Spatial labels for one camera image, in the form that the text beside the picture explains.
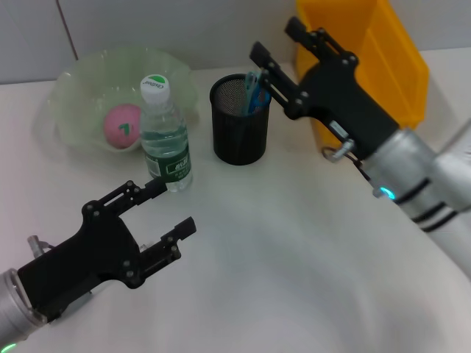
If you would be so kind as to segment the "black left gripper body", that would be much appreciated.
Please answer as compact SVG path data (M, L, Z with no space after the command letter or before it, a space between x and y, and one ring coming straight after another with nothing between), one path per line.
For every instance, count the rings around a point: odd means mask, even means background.
M98 202L85 205L82 216L74 236L18 270L33 309L48 319L103 282L143 284L139 247L124 222Z

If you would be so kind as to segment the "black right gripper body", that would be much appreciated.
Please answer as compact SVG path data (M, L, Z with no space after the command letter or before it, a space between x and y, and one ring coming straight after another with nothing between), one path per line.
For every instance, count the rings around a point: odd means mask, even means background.
M354 141L359 160L376 152L396 131L398 123L357 83L355 63L343 58L323 59L300 81L289 99L289 118L309 117L325 127L335 121Z

